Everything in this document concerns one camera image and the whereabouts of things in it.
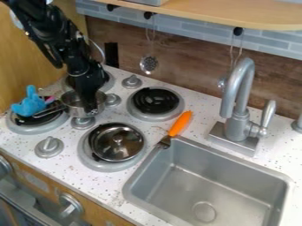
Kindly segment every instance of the orange handle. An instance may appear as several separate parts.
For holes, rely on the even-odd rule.
[[[178,135],[188,124],[192,117],[192,114],[193,113],[190,110],[184,112],[170,128],[169,136],[175,137],[176,135]]]

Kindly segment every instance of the wooden panel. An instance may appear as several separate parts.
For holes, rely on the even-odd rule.
[[[75,1],[56,0],[65,14],[87,32],[85,17],[76,13]],[[65,75],[44,57],[32,41],[17,29],[9,17],[9,9],[0,4],[0,113],[26,94],[26,86],[45,87]]]
[[[264,30],[302,29],[302,4],[277,0],[169,0],[153,7],[121,0],[95,0],[142,11]]]
[[[101,46],[118,42],[121,69],[142,74],[139,61],[148,50],[144,29],[90,17],[87,26],[90,38]],[[150,77],[221,97],[217,80],[229,68],[228,46],[158,32],[155,54],[160,68]],[[296,118],[302,110],[302,63],[251,50],[244,50],[243,56],[256,63],[249,105],[262,109],[267,99],[275,99],[278,114]],[[99,57],[96,49],[94,57]]]
[[[13,172],[12,176],[15,179],[20,181],[20,183],[27,186],[28,188],[38,192],[43,197],[45,197],[55,203],[58,203],[57,191],[67,192],[67,193],[71,194],[75,199],[77,199],[81,203],[81,205],[84,208],[85,212],[82,216],[82,219],[91,223],[92,226],[106,226],[106,225],[108,225],[108,224],[106,224],[106,222],[112,222],[113,225],[116,225],[116,226],[133,226],[133,224],[131,224],[130,222],[121,218],[120,216],[113,214],[106,208],[97,205],[93,201],[88,200],[87,198],[77,194],[76,192],[70,190],[69,188],[59,184],[58,182],[56,182],[48,177],[45,177],[40,172],[26,166],[22,162],[17,161],[16,159],[10,157],[6,153],[1,152],[0,155],[3,156],[11,165],[13,165],[14,172]],[[19,175],[22,175],[23,171],[25,171],[25,172],[39,178],[43,182],[45,182],[49,187],[49,192],[45,192],[45,191],[39,189],[38,187],[29,183],[23,177],[20,177]]]

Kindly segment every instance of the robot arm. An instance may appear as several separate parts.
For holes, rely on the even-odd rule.
[[[46,0],[0,0],[15,13],[25,34],[56,67],[67,65],[73,88],[86,113],[97,114],[96,91],[109,79],[90,56],[83,34],[62,11]]]

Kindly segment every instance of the wall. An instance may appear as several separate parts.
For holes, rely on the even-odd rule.
[[[149,50],[145,29],[91,17],[87,17],[87,28],[90,38],[101,46],[104,42],[118,42],[120,68],[142,74],[140,58]],[[94,57],[99,55],[94,49]],[[229,69],[228,46],[158,32],[155,55],[160,66],[152,78],[221,96],[217,80]],[[275,99],[278,114],[297,117],[302,110],[302,63],[248,49],[243,57],[250,57],[256,63],[249,105],[261,109],[267,99]]]
[[[76,13],[72,0],[56,0],[65,14],[87,32],[84,16]],[[45,87],[65,75],[44,57],[32,41],[11,22],[9,9],[0,4],[0,113],[26,94],[26,86]]]
[[[106,4],[91,0],[76,1],[78,13],[134,26],[145,27],[147,23],[151,26],[151,21],[146,21],[143,18],[142,11],[118,8],[113,12],[109,12],[106,9]],[[221,44],[230,44],[231,33],[234,28],[165,15],[156,15],[155,17],[155,25],[158,31]],[[301,60],[302,31],[273,32],[246,29],[243,46],[245,49]]]

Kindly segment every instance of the sink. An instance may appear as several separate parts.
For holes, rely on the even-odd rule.
[[[281,226],[292,187],[284,174],[177,137],[149,154],[123,195],[173,225]]]

